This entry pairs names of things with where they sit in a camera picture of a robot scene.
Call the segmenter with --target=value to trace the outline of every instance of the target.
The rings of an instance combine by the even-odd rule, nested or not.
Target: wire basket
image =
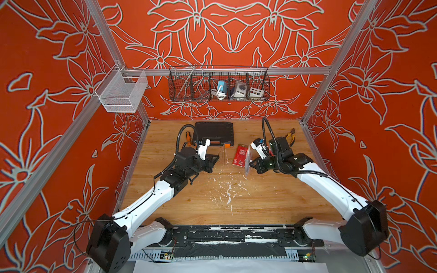
[[[136,83],[126,83],[121,72],[117,71],[107,88],[98,95],[99,100],[107,112],[135,113],[148,83],[144,70]]]
[[[270,78],[267,67],[252,66],[171,66],[168,80],[172,101],[266,101],[270,98]],[[226,83],[226,97],[219,99],[219,81]],[[234,97],[237,85],[246,85],[244,97]],[[251,96],[250,89],[262,90],[260,97]]]

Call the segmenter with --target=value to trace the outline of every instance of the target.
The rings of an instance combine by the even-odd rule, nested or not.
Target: white wire basket
[[[148,83],[144,71],[136,83],[126,83],[121,72],[117,72],[103,93],[98,95],[99,100],[107,112],[135,113]]]

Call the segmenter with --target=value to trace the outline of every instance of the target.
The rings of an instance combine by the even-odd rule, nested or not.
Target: black tool case
[[[194,127],[200,139],[211,140],[210,146],[223,146],[224,144],[234,146],[234,124],[232,122],[199,121],[194,124]],[[196,140],[196,134],[193,134],[193,140]]]

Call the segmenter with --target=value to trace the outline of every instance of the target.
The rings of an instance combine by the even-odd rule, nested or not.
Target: red wall
[[[388,272],[437,271],[436,15],[380,1],[309,123],[340,181],[387,205]]]
[[[99,0],[129,68],[216,64],[329,66],[362,1]],[[154,119],[299,118],[322,75],[273,76],[266,102],[169,100],[168,80],[149,77]]]
[[[0,4],[0,212],[28,183],[114,65],[85,3]],[[138,113],[91,118],[0,250],[2,272],[75,272],[73,224],[112,214],[144,129]],[[91,225],[78,226],[85,250]]]
[[[0,10],[0,213],[114,65],[84,3],[40,2]]]

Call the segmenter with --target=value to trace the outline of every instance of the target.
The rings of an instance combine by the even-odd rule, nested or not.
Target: white paper
[[[328,273],[324,263],[261,261],[253,259],[198,260],[152,263],[137,260],[133,273]]]

